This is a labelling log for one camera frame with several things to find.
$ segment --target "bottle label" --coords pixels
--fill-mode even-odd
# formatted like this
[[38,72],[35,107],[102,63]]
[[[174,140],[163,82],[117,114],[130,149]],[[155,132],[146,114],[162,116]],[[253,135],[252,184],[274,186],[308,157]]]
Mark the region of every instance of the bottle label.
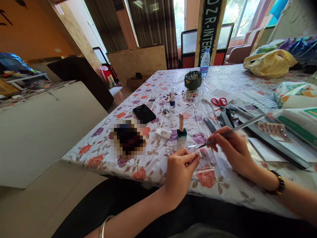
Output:
[[201,73],[207,73],[208,69],[209,69],[209,67],[200,67],[200,72]]

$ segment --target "floral tablecloth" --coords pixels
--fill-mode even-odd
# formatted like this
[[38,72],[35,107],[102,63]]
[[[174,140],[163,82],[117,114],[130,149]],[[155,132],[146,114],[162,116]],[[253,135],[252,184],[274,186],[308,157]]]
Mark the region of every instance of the floral tablecloth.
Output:
[[[167,144],[177,141],[178,113],[164,115],[163,109],[169,108],[166,96],[170,91],[178,92],[178,100],[184,90],[186,98],[192,99],[193,104],[182,111],[184,126],[187,129],[187,144],[200,144],[206,142],[210,136],[209,129],[203,122],[209,117],[216,128],[220,128],[217,116],[220,110],[204,102],[203,95],[215,89],[222,89],[238,95],[233,104],[245,108],[256,114],[256,109],[241,98],[246,92],[256,93],[273,100],[273,93],[283,81],[304,81],[308,74],[298,71],[290,72],[277,79],[260,78],[243,69],[241,64],[228,66],[213,66],[209,68],[206,79],[194,91],[188,91],[184,86],[184,75],[193,69],[177,69],[157,71],[139,89],[129,96],[118,108],[101,121],[91,132],[77,143],[62,160],[95,170],[98,173],[117,175],[128,179],[147,181],[153,185],[162,185],[165,181],[167,169]],[[147,145],[145,155],[139,158],[124,160],[117,159],[111,153],[111,126],[116,120],[135,118],[132,109],[141,104],[147,104],[149,99],[157,96],[151,109],[157,118],[146,125],[145,134]],[[155,133],[157,128],[172,131],[169,140]],[[291,179],[310,189],[317,190],[316,165],[301,171],[288,162],[263,162],[255,150],[250,151],[256,163],[265,168],[277,170],[282,176]],[[237,174],[228,163],[224,153],[213,153],[216,169],[195,174],[189,187],[189,193],[207,196],[243,205],[252,209],[279,214],[286,217],[295,217],[286,208],[280,205],[273,196],[263,193],[252,181]],[[199,167],[210,167],[211,161],[201,160]]]

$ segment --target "window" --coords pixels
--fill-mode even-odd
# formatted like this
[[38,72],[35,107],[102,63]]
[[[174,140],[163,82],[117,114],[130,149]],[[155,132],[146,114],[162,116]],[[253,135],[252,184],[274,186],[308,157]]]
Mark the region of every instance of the window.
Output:
[[177,45],[181,45],[181,33],[185,30],[185,0],[174,0]]
[[228,0],[223,24],[234,22],[232,37],[244,36],[250,28],[260,0]]

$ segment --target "brown armchair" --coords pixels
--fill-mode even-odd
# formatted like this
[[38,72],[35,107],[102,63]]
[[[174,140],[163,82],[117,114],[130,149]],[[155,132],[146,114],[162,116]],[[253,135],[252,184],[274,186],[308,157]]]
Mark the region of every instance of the brown armchair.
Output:
[[227,50],[225,61],[229,64],[243,63],[244,59],[250,56],[253,45],[259,35],[261,28],[248,31],[245,34],[243,44],[231,46]]

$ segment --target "hand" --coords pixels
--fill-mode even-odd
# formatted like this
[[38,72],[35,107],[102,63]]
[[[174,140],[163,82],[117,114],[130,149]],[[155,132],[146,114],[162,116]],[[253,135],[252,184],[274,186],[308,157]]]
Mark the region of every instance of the hand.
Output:
[[[239,174],[249,178],[258,166],[251,158],[244,138],[239,136],[236,132],[231,133],[227,139],[221,135],[229,130],[231,130],[231,128],[228,126],[220,128],[208,138],[208,141],[216,139],[217,144],[221,146],[232,168]],[[216,143],[210,144],[209,147],[218,152]]]
[[171,210],[174,210],[185,197],[199,160],[197,152],[190,154],[184,147],[168,158],[166,182],[162,189]]

